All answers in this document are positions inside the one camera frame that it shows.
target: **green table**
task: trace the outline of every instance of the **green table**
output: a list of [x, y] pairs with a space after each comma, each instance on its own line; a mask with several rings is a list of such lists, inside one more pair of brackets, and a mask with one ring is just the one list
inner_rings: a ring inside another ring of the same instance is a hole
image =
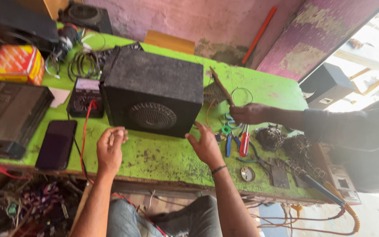
[[[104, 38], [106, 41], [104, 48], [112, 48], [116, 45], [121, 46], [134, 42], [132, 40], [112, 35], [104, 35]], [[91, 39], [88, 41], [90, 41], [89, 44], [94, 48], [103, 45], [101, 43], [103, 42], [102, 36], [92, 37]], [[223, 62], [171, 51], [144, 43], [141, 45], [147, 52], [204, 65], [204, 87], [213, 82], [209, 73], [209, 67], [213, 67], [224, 87], [229, 92], [232, 92], [233, 89], [238, 87], [245, 87], [254, 95], [254, 102], [292, 110], [304, 110], [307, 108], [307, 103], [302, 98], [301, 90], [297, 82], [294, 80], [258, 72], [244, 67], [230, 66]], [[69, 53], [67, 59], [70, 59], [73, 56], [75, 50]], [[68, 79], [66, 75], [66, 65], [63, 65], [61, 68], [60, 79], [51, 77], [45, 73], [43, 85], [60, 89], [72, 89], [74, 83]], [[40, 123], [36, 133], [31, 139], [27, 148], [27, 153], [22, 160], [0, 160], [0, 162], [14, 166], [33, 167], [36, 163], [48, 123], [52, 120], [67, 119], [66, 106], [68, 100], [69, 98], [65, 104], [60, 105], [58, 108], [50, 108], [47, 111], [43, 121]], [[244, 105], [249, 101], [250, 96], [244, 90], [238, 90], [234, 95], [235, 105]], [[197, 121], [206, 123], [207, 108], [208, 104], [206, 103], [198, 114]], [[218, 131], [223, 126], [218, 118], [223, 118], [223, 115], [227, 111], [229, 111], [229, 106], [226, 102], [223, 102], [210, 110], [209, 123], [213, 131]], [[81, 144], [84, 119], [76, 118], [76, 120], [78, 121], [76, 139], [77, 142]], [[266, 126], [266, 124], [249, 126], [251, 134], [253, 134], [255, 128], [264, 126]], [[103, 118], [91, 118], [88, 121], [86, 147], [83, 159], [90, 174], [97, 172], [96, 141], [107, 127], [109, 127], [109, 123], [106, 115], [104, 115]], [[200, 135], [197, 129], [191, 129], [190, 133], [197, 138]], [[259, 155], [263, 159], [267, 159], [268, 157], [281, 157], [285, 159], [284, 151], [282, 149], [278, 150], [276, 153], [271, 153], [263, 151], [258, 142], [254, 141], [254, 144], [257, 147]], [[220, 143], [223, 155], [224, 145], [224, 142]], [[282, 189], [272, 186], [268, 175], [258, 164], [248, 164], [248, 166], [253, 168], [256, 173], [255, 180], [250, 183], [243, 181], [240, 176], [240, 170], [247, 164], [241, 163], [235, 159], [238, 157], [238, 152], [235, 147], [236, 144], [232, 142], [231, 156], [228, 158], [225, 157], [224, 161], [228, 165], [229, 173], [233, 178], [236, 188], [242, 194], [255, 194], [288, 200], [323, 202], [323, 197], [315, 190], [297, 188], [291, 175], [289, 175], [290, 189]], [[117, 175], [117, 179], [119, 180], [155, 183], [173, 186], [177, 189], [179, 187], [188, 186], [199, 187], [200, 190], [212, 189], [214, 187], [210, 170], [206, 164], [197, 158], [191, 145], [186, 139], [146, 132], [129, 131], [129, 141], [123, 145], [122, 149], [123, 164]], [[80, 157], [75, 147], [72, 149], [67, 169], [61, 173], [81, 174]]]

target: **sleeve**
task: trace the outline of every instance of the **sleeve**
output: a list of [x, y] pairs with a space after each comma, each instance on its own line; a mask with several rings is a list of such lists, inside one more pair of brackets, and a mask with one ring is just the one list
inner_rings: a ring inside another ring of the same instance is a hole
[[307, 109], [304, 123], [305, 135], [312, 142], [363, 151], [379, 149], [379, 108], [347, 113]]

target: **bracelet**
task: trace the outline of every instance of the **bracelet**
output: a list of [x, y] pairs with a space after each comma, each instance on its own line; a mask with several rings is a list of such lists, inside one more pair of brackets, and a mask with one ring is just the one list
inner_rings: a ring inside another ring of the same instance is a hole
[[213, 170], [213, 171], [211, 172], [211, 175], [213, 176], [215, 173], [217, 173], [219, 170], [221, 170], [221, 169], [223, 169], [223, 168], [225, 168], [225, 167], [227, 167], [227, 166], [226, 166], [226, 165], [222, 165], [222, 166], [220, 166], [219, 168]]

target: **hand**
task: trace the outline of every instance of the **hand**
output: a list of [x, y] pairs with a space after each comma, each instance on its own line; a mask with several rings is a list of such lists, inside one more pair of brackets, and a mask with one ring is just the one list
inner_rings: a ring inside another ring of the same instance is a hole
[[242, 107], [230, 106], [230, 115], [236, 124], [260, 124], [269, 122], [270, 106], [250, 103]]
[[197, 121], [195, 122], [195, 125], [197, 125], [198, 130], [201, 133], [200, 141], [197, 141], [197, 139], [189, 133], [185, 134], [185, 137], [194, 148], [198, 158], [206, 163], [210, 170], [215, 170], [220, 166], [225, 165], [217, 140], [214, 137], [213, 132], [211, 132], [211, 129]]
[[127, 140], [128, 131], [124, 127], [106, 129], [97, 141], [98, 175], [112, 178], [118, 173], [122, 162], [121, 145]]

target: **black smartphone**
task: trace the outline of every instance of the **black smartphone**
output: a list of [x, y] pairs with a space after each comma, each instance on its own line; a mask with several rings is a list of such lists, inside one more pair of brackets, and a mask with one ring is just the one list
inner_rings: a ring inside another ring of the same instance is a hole
[[70, 159], [76, 128], [76, 120], [51, 121], [34, 168], [37, 170], [65, 170]]

